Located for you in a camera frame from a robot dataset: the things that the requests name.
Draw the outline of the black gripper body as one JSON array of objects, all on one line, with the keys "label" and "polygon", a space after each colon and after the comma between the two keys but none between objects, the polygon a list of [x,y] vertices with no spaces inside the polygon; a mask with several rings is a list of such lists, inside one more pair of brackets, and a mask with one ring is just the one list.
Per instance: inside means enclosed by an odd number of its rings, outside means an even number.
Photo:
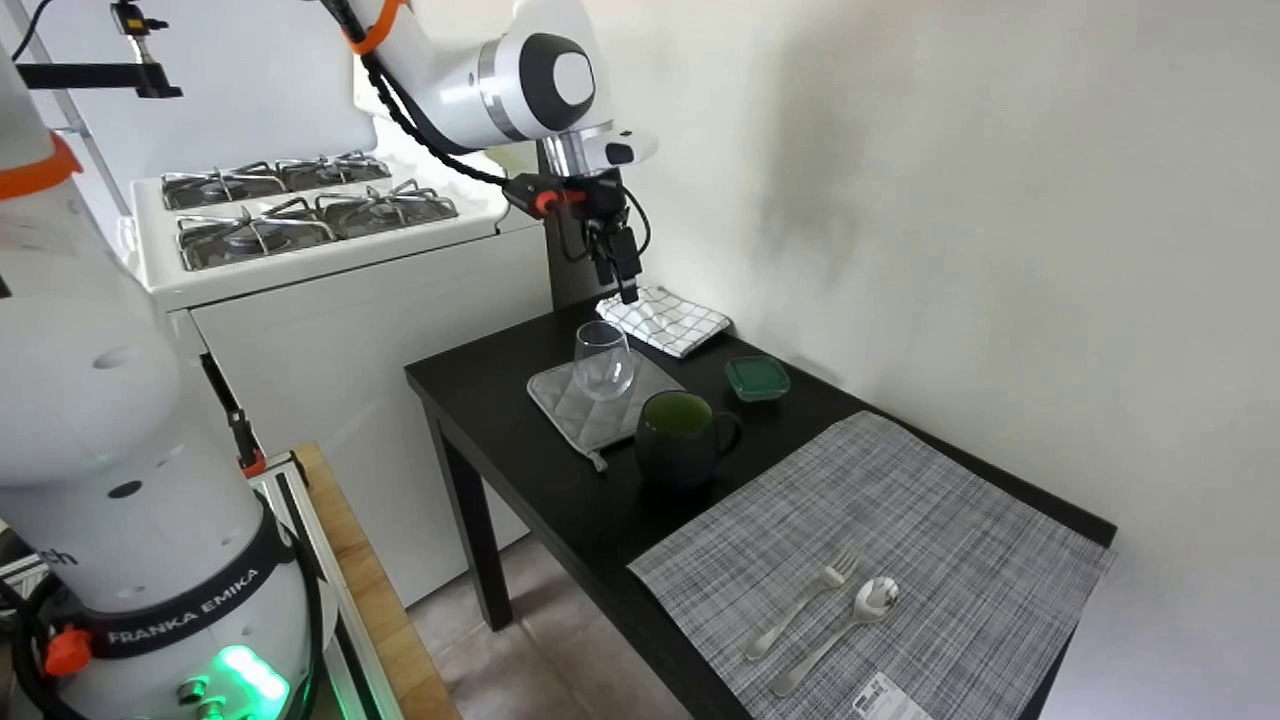
[{"label": "black gripper body", "polygon": [[533,220],[574,220],[591,256],[591,242],[631,229],[646,256],[651,229],[630,220],[641,201],[626,184],[626,168],[641,160],[641,142],[630,130],[557,134],[538,143],[538,168],[503,184],[503,196]]}]

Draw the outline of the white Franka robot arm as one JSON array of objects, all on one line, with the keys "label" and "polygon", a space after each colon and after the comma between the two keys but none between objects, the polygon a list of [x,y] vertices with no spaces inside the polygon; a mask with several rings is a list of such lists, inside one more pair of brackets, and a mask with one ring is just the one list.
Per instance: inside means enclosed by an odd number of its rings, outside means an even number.
[{"label": "white Franka robot arm", "polygon": [[[444,164],[533,142],[503,196],[581,229],[630,298],[641,248],[584,0],[516,0],[485,46],[438,46],[409,0],[320,0],[394,119]],[[0,66],[0,519],[49,575],[18,604],[31,720],[309,720],[320,570],[217,440],[147,294],[80,215],[80,160]]]}]

